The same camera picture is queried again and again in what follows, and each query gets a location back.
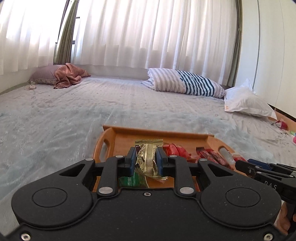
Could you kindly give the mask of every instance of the wooden tray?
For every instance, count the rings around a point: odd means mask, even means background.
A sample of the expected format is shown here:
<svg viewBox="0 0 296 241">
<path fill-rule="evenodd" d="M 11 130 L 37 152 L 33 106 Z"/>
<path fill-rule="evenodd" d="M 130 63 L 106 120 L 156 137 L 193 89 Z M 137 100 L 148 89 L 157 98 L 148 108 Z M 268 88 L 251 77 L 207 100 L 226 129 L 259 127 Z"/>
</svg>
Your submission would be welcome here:
<svg viewBox="0 0 296 241">
<path fill-rule="evenodd" d="M 163 139 L 165 143 L 175 143 L 181 145 L 186 149 L 188 153 L 196 153 L 196 147 L 204 147 L 205 149 L 213 149 L 220 154 L 220 149 L 225 148 L 230 153 L 234 150 L 231 149 L 224 142 L 215 138 L 211 134 L 193 134 L 193 133 L 181 133 L 181 132 L 169 132 L 169 131 L 155 131 L 144 130 L 134 128 L 124 128 L 118 126 L 103 126 L 104 132 L 100 136 L 93 158 L 96 162 L 100 161 L 100 153 L 103 143 L 107 146 L 105 159 L 116 155 L 127 155 L 129 149 L 135 145 L 135 140 L 138 139 Z M 95 184 L 94 190 L 96 190 L 99 183 L 99 178 Z M 150 188 L 166 188 L 174 187 L 174 179 L 169 177 L 167 181 L 161 183 L 152 178 L 147 177 L 147 183 Z"/>
</svg>

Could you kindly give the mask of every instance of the pink blanket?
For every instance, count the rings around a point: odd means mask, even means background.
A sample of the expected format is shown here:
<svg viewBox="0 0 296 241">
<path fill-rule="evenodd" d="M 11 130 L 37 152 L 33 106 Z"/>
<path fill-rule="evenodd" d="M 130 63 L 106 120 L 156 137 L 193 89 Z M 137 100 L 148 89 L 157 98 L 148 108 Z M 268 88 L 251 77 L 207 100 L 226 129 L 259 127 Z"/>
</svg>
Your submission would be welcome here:
<svg viewBox="0 0 296 241">
<path fill-rule="evenodd" d="M 90 77 L 90 74 L 82 68 L 66 63 L 55 71 L 54 76 L 57 78 L 54 88 L 62 89 L 79 84 L 81 78 Z"/>
</svg>

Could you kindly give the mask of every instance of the sheer curtain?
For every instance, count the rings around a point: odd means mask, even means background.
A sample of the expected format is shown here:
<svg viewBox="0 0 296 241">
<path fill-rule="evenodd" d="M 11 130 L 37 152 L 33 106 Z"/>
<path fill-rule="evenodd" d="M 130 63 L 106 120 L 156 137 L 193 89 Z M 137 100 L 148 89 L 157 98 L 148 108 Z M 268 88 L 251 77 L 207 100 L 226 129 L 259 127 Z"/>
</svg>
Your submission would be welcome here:
<svg viewBox="0 0 296 241">
<path fill-rule="evenodd" d="M 3 1 L 0 2 L 0 13 L 1 13 L 1 9 L 2 9 L 3 3 L 4 3 Z"/>
<path fill-rule="evenodd" d="M 227 83 L 235 0 L 83 0 L 74 64 L 170 68 Z"/>
<path fill-rule="evenodd" d="M 5 0 L 0 13 L 0 75 L 53 64 L 65 0 Z"/>
</svg>

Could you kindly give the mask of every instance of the green curtain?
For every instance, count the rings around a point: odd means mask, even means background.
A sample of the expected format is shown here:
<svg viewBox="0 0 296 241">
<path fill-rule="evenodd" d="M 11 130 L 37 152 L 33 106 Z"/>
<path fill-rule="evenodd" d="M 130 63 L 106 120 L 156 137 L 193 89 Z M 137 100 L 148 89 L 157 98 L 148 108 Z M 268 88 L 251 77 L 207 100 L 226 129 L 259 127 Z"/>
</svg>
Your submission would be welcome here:
<svg viewBox="0 0 296 241">
<path fill-rule="evenodd" d="M 237 35 L 235 39 L 234 53 L 227 86 L 233 87 L 237 77 L 239 56 L 242 45 L 242 0 L 236 0 L 237 6 Z"/>
<path fill-rule="evenodd" d="M 71 61 L 71 49 L 74 25 L 79 0 L 70 0 L 61 26 L 54 64 L 65 64 Z"/>
</svg>

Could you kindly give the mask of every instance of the blue and white striped pillowcase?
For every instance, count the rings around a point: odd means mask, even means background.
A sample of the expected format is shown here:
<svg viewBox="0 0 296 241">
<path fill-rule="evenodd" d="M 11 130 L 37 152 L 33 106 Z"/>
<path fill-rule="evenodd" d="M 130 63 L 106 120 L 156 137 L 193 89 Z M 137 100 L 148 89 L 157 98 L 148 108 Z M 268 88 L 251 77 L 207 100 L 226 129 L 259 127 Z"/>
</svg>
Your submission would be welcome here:
<svg viewBox="0 0 296 241">
<path fill-rule="evenodd" d="M 197 74 L 186 71 L 176 70 L 180 79 L 185 84 L 185 94 L 197 96 L 212 96 L 223 98 L 225 95 L 224 89 L 214 81 L 204 78 Z"/>
<path fill-rule="evenodd" d="M 197 96 L 224 97 L 224 89 L 214 81 L 186 71 L 149 68 L 150 79 L 141 82 L 155 91 L 168 91 Z"/>
</svg>

